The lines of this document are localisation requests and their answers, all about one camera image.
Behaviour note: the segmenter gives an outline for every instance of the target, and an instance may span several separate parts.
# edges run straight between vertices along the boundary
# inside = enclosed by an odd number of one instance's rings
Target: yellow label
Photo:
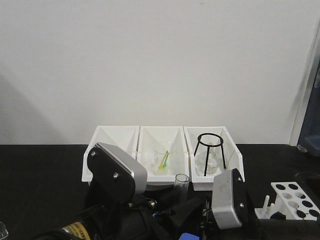
[[[62,229],[80,239],[91,240],[86,228],[82,225],[81,222],[74,222],[68,226],[63,227]]]

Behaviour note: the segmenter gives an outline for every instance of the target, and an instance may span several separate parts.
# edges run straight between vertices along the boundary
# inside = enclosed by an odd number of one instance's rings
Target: blue object
[[[190,233],[183,233],[179,240],[200,240],[200,237],[190,234]]]

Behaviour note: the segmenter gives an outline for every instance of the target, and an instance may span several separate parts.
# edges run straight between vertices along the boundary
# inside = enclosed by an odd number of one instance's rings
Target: white plastic tray
[[[83,155],[82,181],[91,182],[92,180],[93,175],[88,169],[87,157],[96,143],[118,146],[136,159],[138,137],[139,126],[97,126]]]
[[[215,176],[221,174],[224,171],[223,165],[212,175],[203,176],[196,171],[194,152],[198,143],[198,136],[203,133],[217,134],[223,138],[223,152],[225,158],[226,169],[237,168],[245,181],[244,166],[242,154],[238,150],[236,144],[232,140],[227,128],[225,126],[185,126],[184,134],[187,143],[187,149],[189,152],[190,173],[193,189],[195,191],[212,191],[213,182]],[[197,154],[201,152],[201,144],[198,147]]]
[[[155,149],[163,148],[174,153],[168,158],[168,173],[155,174]],[[137,161],[147,172],[147,190],[175,183],[176,174],[189,176],[188,151],[182,126],[141,126]]]

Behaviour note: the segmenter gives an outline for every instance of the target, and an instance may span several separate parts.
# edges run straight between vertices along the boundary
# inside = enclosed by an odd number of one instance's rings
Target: glass beaker
[[[172,142],[165,142],[153,148],[154,163],[152,171],[154,175],[170,175],[171,161],[175,155],[176,149],[172,147]]]

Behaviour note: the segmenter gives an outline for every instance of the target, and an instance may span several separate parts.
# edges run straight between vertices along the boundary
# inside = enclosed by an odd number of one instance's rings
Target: rack hole
[[[313,209],[310,209],[309,210],[309,213],[312,215],[312,216],[314,216],[314,217],[319,217],[319,215],[320,215],[320,213],[318,212],[318,211],[316,211],[316,210],[313,210]]]
[[[292,207],[294,209],[297,209],[299,207],[299,204],[296,203],[295,201],[289,201],[288,204],[290,207]]]
[[[301,192],[296,192],[295,195],[300,198],[300,199],[305,199],[306,198],[306,195],[304,195],[303,193]]]
[[[297,190],[298,187],[295,184],[289,184],[289,188],[293,189],[293,190]]]
[[[286,189],[286,187],[283,186],[283,185],[281,185],[281,184],[277,184],[277,185],[275,185],[275,187],[276,187],[277,189],[280,189],[280,190],[285,190],[285,189]]]
[[[285,198],[285,199],[292,199],[292,195],[287,193],[287,192],[284,192],[282,193],[282,196]]]
[[[298,215],[299,218],[302,218],[302,219],[304,219],[306,217],[306,214],[300,210],[297,210],[296,214]]]
[[[304,206],[306,206],[307,208],[312,208],[312,206],[313,206],[313,204],[312,204],[311,202],[306,201],[306,200],[303,200],[303,201],[302,201],[302,204],[303,204]]]

